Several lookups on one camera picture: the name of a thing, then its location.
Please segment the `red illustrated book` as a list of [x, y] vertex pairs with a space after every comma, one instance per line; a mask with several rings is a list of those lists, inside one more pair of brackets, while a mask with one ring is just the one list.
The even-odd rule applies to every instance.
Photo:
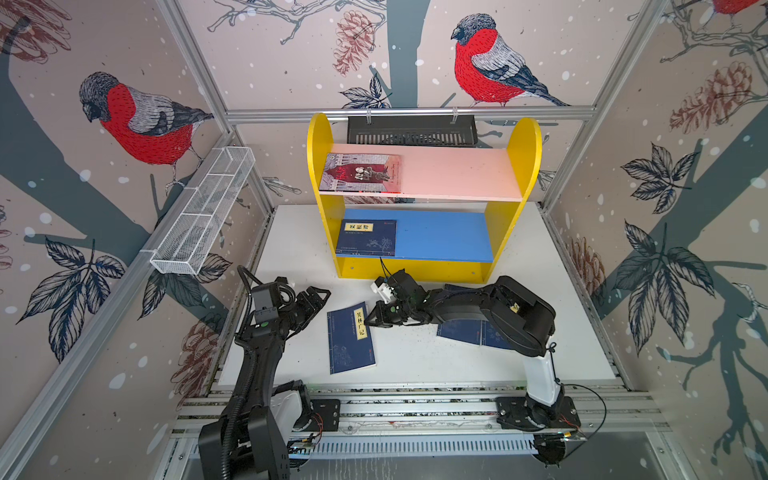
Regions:
[[402, 158], [399, 155], [330, 153], [326, 157], [321, 191], [400, 193]]

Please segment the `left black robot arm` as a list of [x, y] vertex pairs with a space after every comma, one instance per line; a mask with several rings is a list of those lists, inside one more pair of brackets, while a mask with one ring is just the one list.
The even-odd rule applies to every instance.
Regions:
[[276, 392], [294, 391], [301, 417], [311, 417], [312, 407], [301, 382], [275, 386], [274, 378], [287, 340], [306, 328], [330, 296], [329, 290], [313, 286], [296, 293], [282, 277], [248, 290], [245, 317], [234, 339], [244, 356], [232, 396], [198, 439], [205, 479], [290, 477], [287, 441], [271, 400]]

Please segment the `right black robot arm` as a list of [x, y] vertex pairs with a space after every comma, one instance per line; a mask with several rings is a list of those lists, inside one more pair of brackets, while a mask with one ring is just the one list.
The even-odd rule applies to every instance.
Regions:
[[457, 320], [484, 322], [523, 356], [526, 394], [520, 406], [499, 410], [504, 427], [537, 432], [552, 428], [564, 416], [564, 393], [556, 376], [554, 308], [513, 278], [502, 275], [486, 286], [445, 285], [425, 290], [404, 270], [379, 277], [372, 285], [379, 294], [364, 323], [369, 327], [446, 325]]

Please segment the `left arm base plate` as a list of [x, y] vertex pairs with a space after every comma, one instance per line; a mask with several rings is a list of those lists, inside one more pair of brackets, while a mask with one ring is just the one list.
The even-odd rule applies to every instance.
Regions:
[[340, 423], [341, 401], [338, 399], [311, 400], [312, 412], [306, 419], [298, 419], [292, 429], [295, 433], [337, 432]]

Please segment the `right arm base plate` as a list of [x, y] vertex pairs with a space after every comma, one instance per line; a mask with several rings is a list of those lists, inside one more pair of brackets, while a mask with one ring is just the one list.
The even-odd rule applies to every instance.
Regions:
[[525, 397], [497, 397], [497, 423], [503, 429], [522, 432], [577, 430], [581, 421], [571, 397], [564, 396], [552, 406]]

